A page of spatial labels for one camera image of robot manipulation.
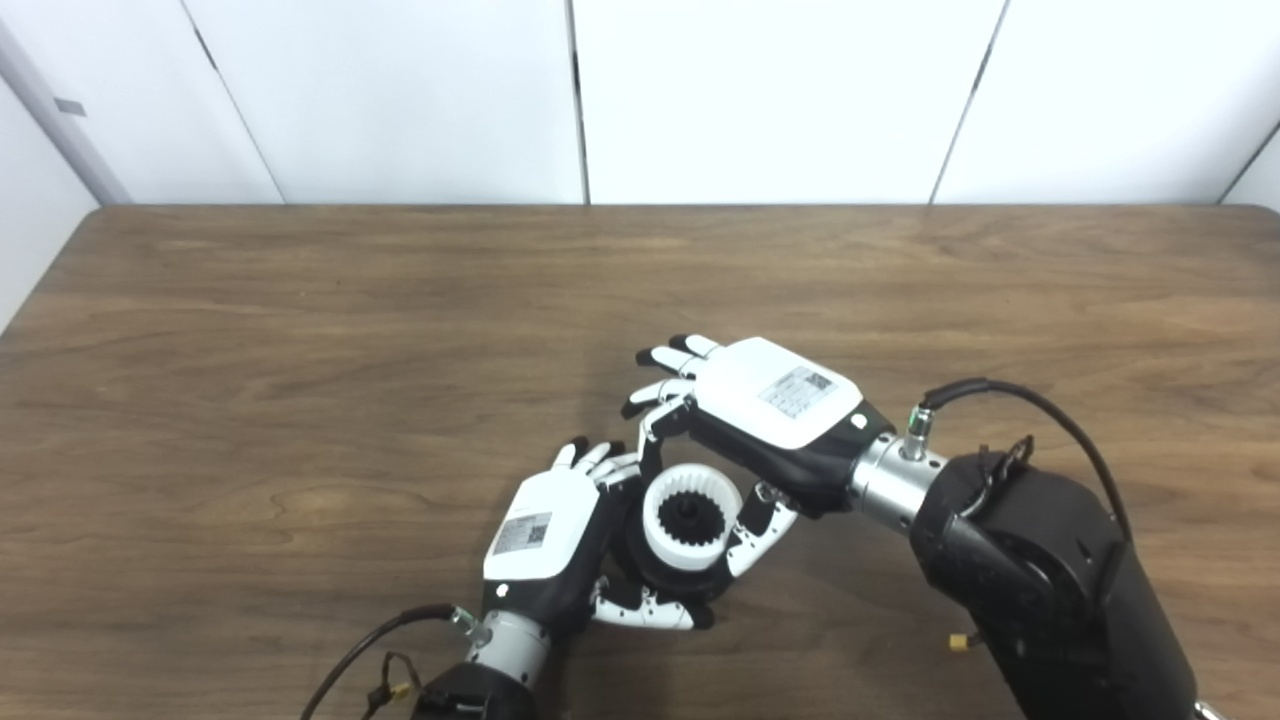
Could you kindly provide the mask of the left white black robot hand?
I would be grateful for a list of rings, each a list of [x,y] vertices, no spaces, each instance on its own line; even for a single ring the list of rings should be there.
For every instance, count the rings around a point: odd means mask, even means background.
[[[636,454],[620,441],[590,445],[576,437],[550,466],[515,492],[483,560],[481,610],[512,612],[553,641],[591,620],[621,626],[708,630],[704,603],[663,594],[602,570],[641,493]]]

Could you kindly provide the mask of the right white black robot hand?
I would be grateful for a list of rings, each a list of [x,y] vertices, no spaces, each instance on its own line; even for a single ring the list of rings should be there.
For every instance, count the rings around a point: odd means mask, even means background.
[[[645,477],[660,450],[689,436],[750,471],[764,498],[744,505],[714,569],[741,577],[797,516],[819,519],[856,507],[852,477],[861,456],[893,428],[847,377],[762,337],[718,343],[677,334],[637,352],[640,366],[667,378],[635,389],[621,415],[637,419]]]

